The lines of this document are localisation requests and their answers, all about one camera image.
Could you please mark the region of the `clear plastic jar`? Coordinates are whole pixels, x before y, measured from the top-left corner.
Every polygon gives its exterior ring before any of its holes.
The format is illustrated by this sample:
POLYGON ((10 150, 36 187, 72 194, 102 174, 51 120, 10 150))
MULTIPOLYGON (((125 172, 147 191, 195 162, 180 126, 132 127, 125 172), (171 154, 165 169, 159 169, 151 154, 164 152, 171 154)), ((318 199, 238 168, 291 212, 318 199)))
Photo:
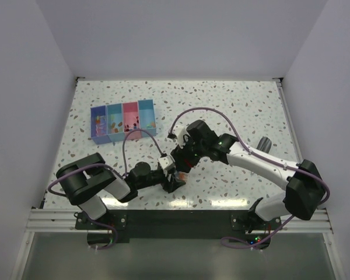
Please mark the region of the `clear plastic jar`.
POLYGON ((188 181, 188 176, 189 174, 188 173, 185 173, 185 172, 177 172, 175 174, 175 178, 177 181, 179 182, 183 182, 183 183, 186 183, 188 181))

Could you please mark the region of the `pink candy bin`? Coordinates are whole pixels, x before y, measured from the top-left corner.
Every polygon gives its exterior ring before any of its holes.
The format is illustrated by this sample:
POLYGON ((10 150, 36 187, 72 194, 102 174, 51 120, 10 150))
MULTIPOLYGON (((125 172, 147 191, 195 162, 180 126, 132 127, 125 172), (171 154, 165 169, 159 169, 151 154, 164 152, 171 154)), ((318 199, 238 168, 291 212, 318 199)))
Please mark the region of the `pink candy bin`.
POLYGON ((122 107, 125 136, 128 136, 127 139, 141 138, 141 132, 138 131, 140 128, 138 102, 123 103, 122 107))

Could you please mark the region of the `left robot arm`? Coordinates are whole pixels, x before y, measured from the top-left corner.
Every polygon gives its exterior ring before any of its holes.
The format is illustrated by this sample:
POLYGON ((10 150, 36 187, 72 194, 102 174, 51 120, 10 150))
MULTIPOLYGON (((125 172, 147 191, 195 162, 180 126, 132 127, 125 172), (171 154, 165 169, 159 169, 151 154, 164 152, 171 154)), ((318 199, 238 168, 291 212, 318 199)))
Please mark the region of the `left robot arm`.
POLYGON ((101 190, 126 203, 136 198, 139 190, 156 185, 172 193, 186 184, 188 174, 177 171, 173 158, 165 155, 158 159, 156 169, 139 162, 123 177, 105 163, 101 154, 95 153, 60 168, 56 178, 63 190, 59 195, 86 213, 96 229, 102 229, 109 223, 109 214, 98 196, 101 190))

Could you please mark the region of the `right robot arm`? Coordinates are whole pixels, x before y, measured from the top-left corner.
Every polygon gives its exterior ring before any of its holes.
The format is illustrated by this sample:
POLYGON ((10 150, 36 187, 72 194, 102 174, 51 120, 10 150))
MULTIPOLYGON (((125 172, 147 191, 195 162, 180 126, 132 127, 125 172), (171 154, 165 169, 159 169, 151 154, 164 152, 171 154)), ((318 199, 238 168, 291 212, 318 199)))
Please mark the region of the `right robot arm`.
POLYGON ((201 158, 249 170, 281 188, 278 195, 259 198, 250 207, 248 222, 262 229, 271 219, 292 215, 308 221, 320 205, 326 190, 316 165, 285 161, 254 148, 245 148, 236 136, 217 135, 208 125, 197 120, 188 127, 178 127, 168 134, 177 141, 171 156, 177 170, 188 173, 201 158))

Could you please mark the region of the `purple candy bin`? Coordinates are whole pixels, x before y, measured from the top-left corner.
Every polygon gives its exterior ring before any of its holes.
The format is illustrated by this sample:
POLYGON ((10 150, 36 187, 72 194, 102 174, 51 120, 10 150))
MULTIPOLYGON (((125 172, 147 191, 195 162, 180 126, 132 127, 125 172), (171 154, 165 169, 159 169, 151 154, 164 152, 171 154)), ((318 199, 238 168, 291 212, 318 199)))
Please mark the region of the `purple candy bin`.
POLYGON ((90 109, 90 137, 96 145, 111 142, 107 133, 107 106, 90 109))

